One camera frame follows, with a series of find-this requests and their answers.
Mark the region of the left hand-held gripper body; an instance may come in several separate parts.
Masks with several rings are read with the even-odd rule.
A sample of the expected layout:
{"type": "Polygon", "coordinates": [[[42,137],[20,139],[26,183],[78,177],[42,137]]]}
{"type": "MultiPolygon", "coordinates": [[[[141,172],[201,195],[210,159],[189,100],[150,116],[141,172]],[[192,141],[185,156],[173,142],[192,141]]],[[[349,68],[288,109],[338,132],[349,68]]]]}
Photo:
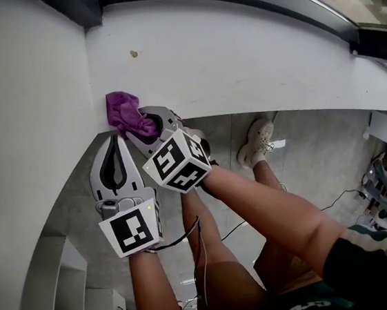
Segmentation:
{"type": "Polygon", "coordinates": [[[99,200],[103,234],[120,258],[151,249],[163,242],[156,190],[145,187],[128,197],[99,200]]]}

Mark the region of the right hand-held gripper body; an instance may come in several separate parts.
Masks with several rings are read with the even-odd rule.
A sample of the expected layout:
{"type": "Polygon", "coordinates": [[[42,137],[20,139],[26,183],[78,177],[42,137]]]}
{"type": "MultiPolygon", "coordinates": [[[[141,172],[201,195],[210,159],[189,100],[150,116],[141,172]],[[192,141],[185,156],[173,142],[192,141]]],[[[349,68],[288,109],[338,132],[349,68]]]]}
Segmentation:
{"type": "Polygon", "coordinates": [[[160,187],[188,193],[212,170],[204,139],[193,129],[176,130],[142,169],[160,187]]]}

